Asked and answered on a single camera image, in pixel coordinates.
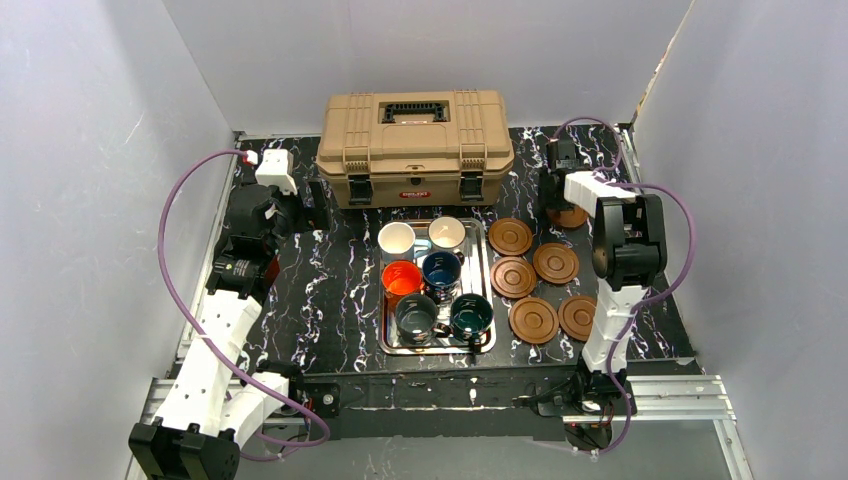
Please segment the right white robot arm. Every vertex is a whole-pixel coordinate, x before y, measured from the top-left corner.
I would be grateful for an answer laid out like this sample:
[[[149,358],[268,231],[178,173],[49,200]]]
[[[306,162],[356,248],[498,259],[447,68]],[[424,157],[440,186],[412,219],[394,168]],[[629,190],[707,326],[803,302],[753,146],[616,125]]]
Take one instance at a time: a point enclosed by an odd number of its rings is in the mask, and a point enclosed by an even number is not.
[[[601,179],[578,158],[570,140],[546,145],[538,201],[555,225],[575,229],[592,223],[598,296],[582,359],[591,373],[617,374],[626,369],[624,328],[631,310],[667,264],[662,201]]]

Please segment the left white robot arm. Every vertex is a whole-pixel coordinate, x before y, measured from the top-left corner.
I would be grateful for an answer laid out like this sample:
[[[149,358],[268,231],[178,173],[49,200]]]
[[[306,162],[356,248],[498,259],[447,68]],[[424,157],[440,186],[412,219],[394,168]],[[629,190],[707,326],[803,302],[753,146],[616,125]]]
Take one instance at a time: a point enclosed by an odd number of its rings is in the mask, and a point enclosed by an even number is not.
[[[300,447],[330,437],[327,423],[298,399],[295,369],[269,364],[249,375],[236,364],[279,272],[280,244],[327,222],[305,206],[288,176],[238,186],[225,222],[198,316],[177,293],[165,255],[158,255],[166,288],[196,337],[152,421],[131,430],[130,450],[148,479],[234,478],[246,441],[283,406],[322,431]]]

